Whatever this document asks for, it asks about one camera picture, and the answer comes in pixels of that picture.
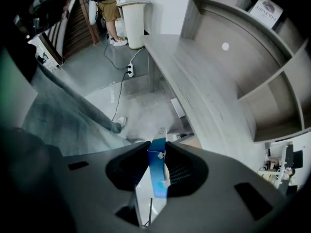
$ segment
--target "desk surface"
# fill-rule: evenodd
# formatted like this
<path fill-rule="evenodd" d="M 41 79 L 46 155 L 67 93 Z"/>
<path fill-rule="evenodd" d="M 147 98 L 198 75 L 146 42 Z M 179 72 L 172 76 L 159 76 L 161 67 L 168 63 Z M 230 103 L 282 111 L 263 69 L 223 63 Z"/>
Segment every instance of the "desk surface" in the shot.
<path fill-rule="evenodd" d="M 145 35 L 141 40 L 176 94 L 203 149 L 244 163 L 249 155 L 255 157 L 254 151 L 264 150 L 253 143 L 252 113 L 237 101 L 237 86 L 218 68 L 215 56 L 179 35 Z"/>

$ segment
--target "white trash can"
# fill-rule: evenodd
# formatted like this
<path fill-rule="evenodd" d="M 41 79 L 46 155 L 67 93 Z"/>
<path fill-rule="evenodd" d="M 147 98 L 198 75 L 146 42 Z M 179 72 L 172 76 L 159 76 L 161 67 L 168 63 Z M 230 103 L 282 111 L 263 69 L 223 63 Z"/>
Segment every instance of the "white trash can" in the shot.
<path fill-rule="evenodd" d="M 144 44 L 140 37 L 144 35 L 144 7 L 149 1 L 131 1 L 119 3 L 124 17 L 128 45 L 131 49 L 141 49 Z"/>

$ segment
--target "floor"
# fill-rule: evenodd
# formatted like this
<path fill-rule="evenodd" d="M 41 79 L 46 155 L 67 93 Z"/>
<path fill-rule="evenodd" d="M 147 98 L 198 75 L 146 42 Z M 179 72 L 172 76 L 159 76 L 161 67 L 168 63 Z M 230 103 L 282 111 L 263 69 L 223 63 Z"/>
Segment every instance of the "floor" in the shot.
<path fill-rule="evenodd" d="M 121 82 L 126 70 L 117 70 L 113 67 L 104 56 L 106 46 L 107 39 L 103 37 L 100 43 L 89 46 L 67 59 L 61 68 L 55 71 L 55 75 L 82 96 Z M 124 68 L 128 66 L 136 52 L 137 50 L 131 50 L 128 45 L 113 47 L 109 44 L 105 54 L 117 68 Z M 148 74 L 147 50 L 140 51 L 132 64 L 135 77 Z"/>
<path fill-rule="evenodd" d="M 120 85 L 115 83 L 97 90 L 86 99 L 112 118 L 118 104 Z M 127 123 L 120 136 L 126 139 L 152 141 L 160 127 L 166 127 L 168 133 L 186 133 L 165 90 L 149 92 L 148 75 L 123 82 L 114 121 L 122 116 L 127 117 Z"/>

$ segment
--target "desk leg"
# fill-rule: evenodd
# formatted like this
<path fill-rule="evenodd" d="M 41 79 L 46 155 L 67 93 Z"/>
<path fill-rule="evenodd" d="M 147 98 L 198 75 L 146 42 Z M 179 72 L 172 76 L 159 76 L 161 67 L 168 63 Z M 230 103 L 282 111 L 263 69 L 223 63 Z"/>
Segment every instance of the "desk leg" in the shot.
<path fill-rule="evenodd" d="M 154 92 L 158 89 L 160 77 L 156 63 L 149 53 L 148 53 L 148 70 L 149 70 L 149 90 L 150 92 Z"/>

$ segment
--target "blue and white box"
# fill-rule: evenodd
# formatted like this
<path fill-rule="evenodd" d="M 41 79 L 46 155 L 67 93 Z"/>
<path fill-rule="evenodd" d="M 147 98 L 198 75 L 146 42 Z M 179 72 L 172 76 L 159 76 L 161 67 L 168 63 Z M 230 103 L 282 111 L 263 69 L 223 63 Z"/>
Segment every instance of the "blue and white box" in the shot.
<path fill-rule="evenodd" d="M 165 174 L 166 128 L 160 128 L 148 148 L 148 162 L 155 198 L 166 199 L 167 177 Z"/>

